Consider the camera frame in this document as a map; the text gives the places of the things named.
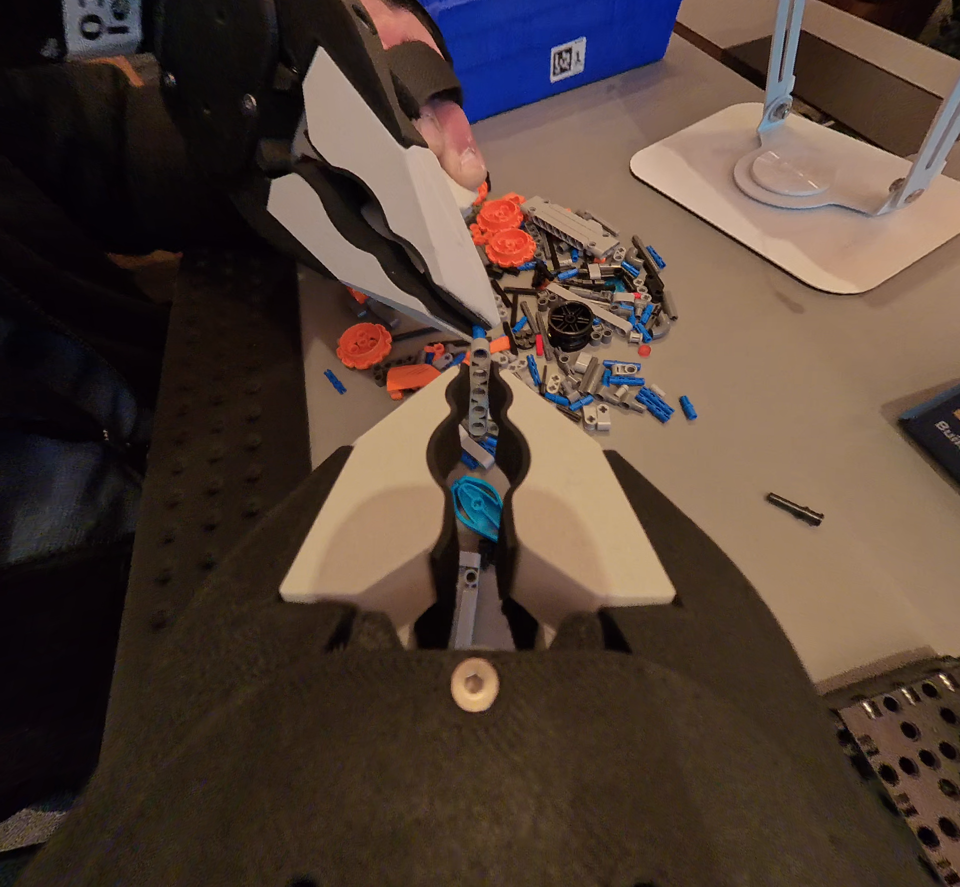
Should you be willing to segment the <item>blue cardboard kit box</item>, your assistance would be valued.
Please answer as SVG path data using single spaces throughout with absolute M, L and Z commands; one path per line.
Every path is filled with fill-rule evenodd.
M 902 432 L 959 487 L 959 385 L 904 411 Z

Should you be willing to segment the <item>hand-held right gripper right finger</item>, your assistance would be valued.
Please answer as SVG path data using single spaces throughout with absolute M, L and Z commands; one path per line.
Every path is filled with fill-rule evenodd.
M 665 606 L 676 588 L 602 447 L 510 370 L 489 381 L 503 479 L 494 555 L 512 648 L 575 614 Z

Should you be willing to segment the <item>black axle pin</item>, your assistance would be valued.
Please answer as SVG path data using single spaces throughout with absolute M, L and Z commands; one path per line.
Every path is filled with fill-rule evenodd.
M 765 496 L 768 504 L 779 509 L 808 526 L 818 527 L 823 523 L 824 514 L 774 492 Z

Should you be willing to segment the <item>white book stand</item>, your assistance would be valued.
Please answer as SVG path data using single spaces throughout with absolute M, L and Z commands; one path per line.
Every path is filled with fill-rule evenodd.
M 630 160 L 635 178 L 814 289 L 871 291 L 959 232 L 942 176 L 959 83 L 912 160 L 794 114 L 807 0 L 777 0 L 763 103 L 729 106 Z

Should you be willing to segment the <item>turquoise connector piece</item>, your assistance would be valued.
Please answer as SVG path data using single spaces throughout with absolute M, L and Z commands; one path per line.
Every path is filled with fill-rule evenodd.
M 475 535 L 495 543 L 503 512 L 503 499 L 486 480 L 462 476 L 450 485 L 454 513 L 458 521 Z

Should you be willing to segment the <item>pile of plastic building pieces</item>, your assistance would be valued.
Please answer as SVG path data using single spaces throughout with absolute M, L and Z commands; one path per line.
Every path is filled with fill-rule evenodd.
M 462 191 L 467 230 L 469 212 L 481 186 L 474 192 Z M 678 320 L 676 304 L 663 277 L 664 258 L 637 235 L 626 243 L 612 224 L 594 213 L 570 211 L 598 221 L 616 234 L 620 241 L 618 251 L 605 260 L 596 259 L 526 220 L 522 229 L 532 235 L 536 250 L 534 260 L 523 263 L 519 269 L 491 265 L 482 259 L 481 248 L 474 245 L 494 292 L 500 318 L 497 325 L 487 329 L 489 371 L 495 368 L 512 372 L 587 433 L 609 432 L 617 412 L 645 415 L 661 425 L 668 424 L 677 413 L 687 422 L 695 422 L 698 413 L 688 395 L 672 399 L 643 373 L 642 361 L 651 356 L 654 343 L 666 340 Z M 348 293 L 356 321 L 346 329 L 365 316 L 361 304 Z M 440 374 L 469 366 L 472 339 L 455 337 L 447 329 L 437 327 L 403 329 L 397 312 L 368 297 L 373 300 L 373 313 L 383 316 L 388 329 L 398 338 L 381 364 L 352 369 L 337 357 L 340 336 L 334 345 L 340 371 L 335 373 L 327 368 L 323 373 L 338 394 L 347 392 L 343 382 L 347 372 L 368 374 L 374 384 L 387 392 L 387 371 L 395 366 L 432 364 Z M 577 352 L 560 352 L 547 339 L 546 314 L 563 302 L 583 303 L 594 315 L 590 344 Z M 484 447 L 495 453 L 498 424 L 490 401 L 488 414 Z

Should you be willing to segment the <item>orange panel piece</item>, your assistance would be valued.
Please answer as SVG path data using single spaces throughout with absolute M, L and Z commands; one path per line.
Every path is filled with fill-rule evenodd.
M 432 364 L 396 365 L 387 370 L 386 390 L 392 401 L 402 401 L 406 394 L 424 389 L 440 375 Z

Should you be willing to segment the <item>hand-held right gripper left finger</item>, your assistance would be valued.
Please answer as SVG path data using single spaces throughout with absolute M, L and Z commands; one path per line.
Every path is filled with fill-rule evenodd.
M 354 440 L 281 582 L 284 602 L 384 614 L 408 645 L 437 599 L 429 556 L 446 501 L 427 448 L 450 416 L 448 390 L 469 376 L 442 373 Z

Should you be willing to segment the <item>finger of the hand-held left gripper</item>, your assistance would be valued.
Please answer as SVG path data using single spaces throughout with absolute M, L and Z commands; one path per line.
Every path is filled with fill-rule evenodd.
M 426 326 L 471 338 L 474 316 L 441 299 L 403 248 L 344 204 L 318 168 L 273 179 L 267 207 L 335 280 Z
M 324 48 L 302 82 L 305 139 L 342 202 L 400 245 L 439 297 L 496 326 L 495 292 L 434 153 L 394 137 Z

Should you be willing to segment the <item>blue storage bin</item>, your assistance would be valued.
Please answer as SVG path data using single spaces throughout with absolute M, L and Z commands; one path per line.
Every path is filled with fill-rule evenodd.
M 418 0 L 478 122 L 660 61 L 683 0 Z

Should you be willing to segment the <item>black spoked wheel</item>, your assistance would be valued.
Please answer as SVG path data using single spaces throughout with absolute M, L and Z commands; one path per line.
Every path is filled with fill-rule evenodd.
M 546 314 L 546 335 L 552 348 L 561 353 L 577 353 L 591 343 L 594 312 L 580 301 L 564 301 Z

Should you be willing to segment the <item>long grey frame piece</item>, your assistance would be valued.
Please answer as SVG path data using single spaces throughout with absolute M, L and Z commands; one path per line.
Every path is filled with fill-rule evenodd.
M 599 221 L 581 217 L 553 201 L 531 197 L 520 210 L 535 228 L 593 258 L 605 260 L 620 249 L 618 235 Z

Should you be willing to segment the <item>grey beam piece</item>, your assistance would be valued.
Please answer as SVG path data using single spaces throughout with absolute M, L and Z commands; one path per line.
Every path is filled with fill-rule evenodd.
M 469 350 L 468 402 L 459 434 L 468 465 L 487 472 L 495 463 L 494 449 L 484 446 L 489 436 L 490 341 L 485 334 L 473 338 Z

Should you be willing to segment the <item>person's left hand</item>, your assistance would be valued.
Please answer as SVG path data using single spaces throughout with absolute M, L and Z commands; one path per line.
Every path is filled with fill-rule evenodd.
M 435 38 L 413 12 L 390 0 L 360 0 L 385 49 L 418 41 L 441 55 Z M 415 125 L 443 170 L 463 188 L 477 190 L 488 168 L 462 107 L 444 94 L 436 94 L 420 109 Z

